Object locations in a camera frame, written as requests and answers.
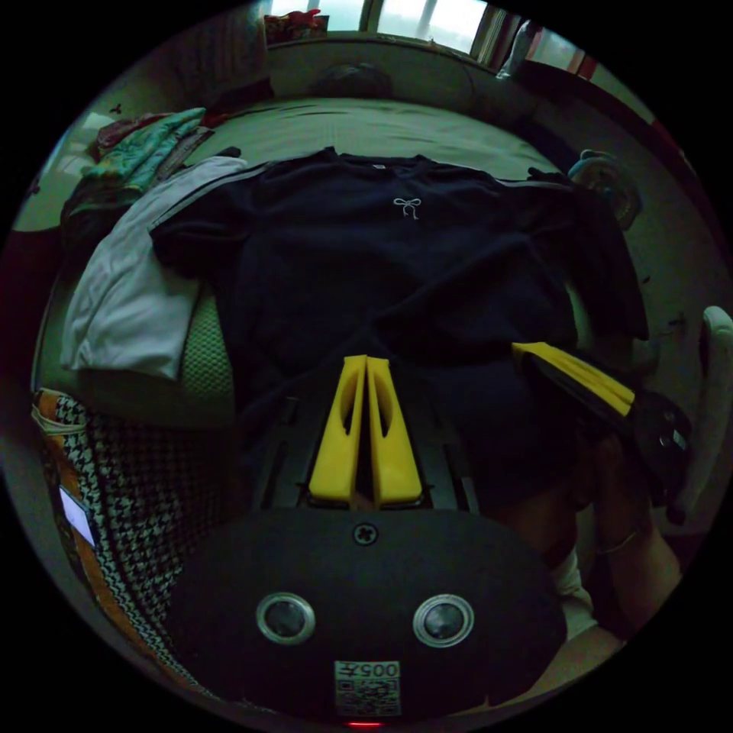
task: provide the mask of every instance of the navy t-shirt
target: navy t-shirt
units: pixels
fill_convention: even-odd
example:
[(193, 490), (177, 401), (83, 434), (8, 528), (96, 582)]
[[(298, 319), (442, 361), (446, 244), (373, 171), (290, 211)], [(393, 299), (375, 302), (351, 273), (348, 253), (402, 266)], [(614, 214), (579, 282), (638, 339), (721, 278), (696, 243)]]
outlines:
[(616, 307), (630, 261), (601, 199), (569, 183), (333, 148), (256, 173), (195, 192), (151, 230), (162, 263), (214, 287), (252, 465), (294, 381), (369, 354), (427, 380), (463, 438), (483, 508), (570, 467), (570, 416), (538, 402), (510, 349), (575, 345), (567, 271), (585, 285), (596, 330), (639, 330), (637, 304)]

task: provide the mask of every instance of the screw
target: screw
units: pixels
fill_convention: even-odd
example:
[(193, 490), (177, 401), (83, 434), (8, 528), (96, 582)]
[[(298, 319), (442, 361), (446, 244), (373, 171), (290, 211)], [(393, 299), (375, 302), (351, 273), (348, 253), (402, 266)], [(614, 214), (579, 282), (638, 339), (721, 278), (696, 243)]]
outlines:
[(374, 525), (361, 524), (354, 527), (354, 542), (361, 545), (373, 544), (376, 542), (377, 531)]

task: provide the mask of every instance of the person's arm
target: person's arm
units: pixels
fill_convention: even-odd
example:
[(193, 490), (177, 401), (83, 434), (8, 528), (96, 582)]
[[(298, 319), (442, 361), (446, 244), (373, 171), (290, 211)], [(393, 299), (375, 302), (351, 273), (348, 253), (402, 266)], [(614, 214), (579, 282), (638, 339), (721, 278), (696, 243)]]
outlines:
[(654, 524), (641, 470), (625, 456), (618, 438), (604, 440), (592, 456), (599, 544), (618, 547), (606, 555), (612, 582), (621, 610), (638, 630), (680, 582), (680, 563)]

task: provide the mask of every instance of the colorful cloth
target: colorful cloth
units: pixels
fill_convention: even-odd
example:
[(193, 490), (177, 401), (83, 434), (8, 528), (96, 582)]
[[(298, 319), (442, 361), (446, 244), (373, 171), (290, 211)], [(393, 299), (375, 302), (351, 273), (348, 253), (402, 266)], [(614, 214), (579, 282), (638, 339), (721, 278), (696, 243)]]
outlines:
[(204, 114), (204, 108), (194, 108), (156, 120), (144, 116), (125, 121), (111, 131), (104, 128), (100, 150), (113, 140), (119, 142), (96, 165), (83, 170), (82, 180), (63, 206), (61, 234), (67, 253), (82, 260), (89, 257), (118, 219), (159, 181), (160, 166), (181, 140), (197, 131)]
[(174, 173), (178, 173), (178, 171), (185, 167), (184, 162), (191, 153), (213, 134), (213, 130), (199, 128), (196, 132), (192, 132), (187, 137), (179, 140), (176, 147), (170, 151), (168, 157), (158, 166), (158, 170), (155, 173), (155, 181), (160, 183), (170, 178)]
[(132, 119), (117, 120), (116, 122), (105, 125), (97, 133), (97, 139), (92, 143), (90, 150), (92, 157), (99, 162), (115, 145), (119, 145), (131, 132), (141, 130), (149, 124), (158, 122), (158, 120), (169, 116), (169, 112), (164, 112), (160, 115), (145, 114)]

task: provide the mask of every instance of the qr code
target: qr code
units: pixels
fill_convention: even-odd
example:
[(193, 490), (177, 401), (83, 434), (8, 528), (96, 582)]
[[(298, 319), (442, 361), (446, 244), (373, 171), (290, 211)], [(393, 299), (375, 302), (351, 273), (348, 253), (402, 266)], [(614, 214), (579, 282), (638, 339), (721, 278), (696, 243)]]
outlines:
[(337, 662), (338, 715), (400, 715), (399, 662)]

